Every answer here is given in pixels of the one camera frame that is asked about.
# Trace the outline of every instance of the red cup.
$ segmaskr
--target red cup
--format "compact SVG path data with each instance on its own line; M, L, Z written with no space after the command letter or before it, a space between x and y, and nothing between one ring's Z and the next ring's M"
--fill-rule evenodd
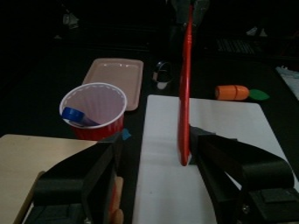
M118 87L102 82L84 84L62 97L60 114L65 107L81 111L98 123L97 126L80 127L62 119L78 139L98 141L122 130L126 96Z

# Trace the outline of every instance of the orange toy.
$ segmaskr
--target orange toy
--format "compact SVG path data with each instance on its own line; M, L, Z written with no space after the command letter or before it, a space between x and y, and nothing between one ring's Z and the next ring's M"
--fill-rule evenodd
M239 85L216 86L215 95L220 101L243 101L248 98L248 89Z

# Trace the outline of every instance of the wooden table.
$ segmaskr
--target wooden table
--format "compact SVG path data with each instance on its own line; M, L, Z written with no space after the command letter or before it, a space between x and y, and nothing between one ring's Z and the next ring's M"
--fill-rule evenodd
M93 141L41 136L0 138L0 223L20 223L38 173L86 149Z

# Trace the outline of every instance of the translucent tray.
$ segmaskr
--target translucent tray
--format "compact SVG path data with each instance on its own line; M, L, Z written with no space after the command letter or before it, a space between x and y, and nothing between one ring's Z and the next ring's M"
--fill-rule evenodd
M134 110L138 104L144 62L134 59L94 59L82 84L105 82L118 87L126 97L125 110Z

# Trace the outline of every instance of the green object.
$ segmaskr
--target green object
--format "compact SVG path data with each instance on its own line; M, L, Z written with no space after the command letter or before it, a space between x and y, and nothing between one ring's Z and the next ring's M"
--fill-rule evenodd
M256 101L264 101L269 98L269 95L257 89L249 89L248 90L248 98Z

